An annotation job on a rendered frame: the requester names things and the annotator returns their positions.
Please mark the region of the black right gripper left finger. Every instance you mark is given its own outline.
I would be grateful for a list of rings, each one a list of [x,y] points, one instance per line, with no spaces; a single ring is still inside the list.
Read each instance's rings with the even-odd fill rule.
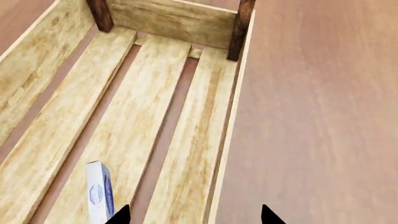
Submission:
[[[130,206],[125,205],[114,214],[105,224],[130,224]]]

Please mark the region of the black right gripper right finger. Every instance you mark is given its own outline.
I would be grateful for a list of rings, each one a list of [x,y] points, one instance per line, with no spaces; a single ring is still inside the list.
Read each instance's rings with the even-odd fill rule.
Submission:
[[[262,224],[286,224],[267,205],[262,205],[261,221]]]

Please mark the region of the white cream cheese box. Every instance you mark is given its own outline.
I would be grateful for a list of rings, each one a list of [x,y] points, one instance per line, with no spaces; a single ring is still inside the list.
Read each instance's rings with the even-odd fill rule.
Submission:
[[[105,224],[114,214],[109,169],[100,161],[86,164],[86,186],[90,224]]]

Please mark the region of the light wooden slatted tray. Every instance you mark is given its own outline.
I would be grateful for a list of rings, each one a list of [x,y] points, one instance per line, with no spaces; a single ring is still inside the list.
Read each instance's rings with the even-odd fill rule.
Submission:
[[[188,58],[198,60],[143,224],[215,224],[256,0],[55,0],[0,55],[0,145],[89,30],[99,32],[0,164],[0,224],[29,224],[133,45],[140,46],[44,224],[90,224],[86,164],[135,197]]]

